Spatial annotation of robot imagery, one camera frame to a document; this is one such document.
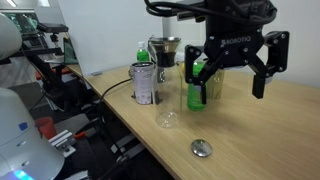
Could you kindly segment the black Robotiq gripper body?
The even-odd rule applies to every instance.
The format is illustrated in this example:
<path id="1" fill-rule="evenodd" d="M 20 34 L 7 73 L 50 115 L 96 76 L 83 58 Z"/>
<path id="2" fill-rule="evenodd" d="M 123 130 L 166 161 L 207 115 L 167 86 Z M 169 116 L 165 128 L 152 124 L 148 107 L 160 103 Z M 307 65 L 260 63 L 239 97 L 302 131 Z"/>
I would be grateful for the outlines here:
<path id="1" fill-rule="evenodd" d="M 205 10 L 206 70 L 246 65 L 267 70 L 257 52 L 264 44 L 263 26 L 276 17 L 270 0 L 205 0 Z"/>

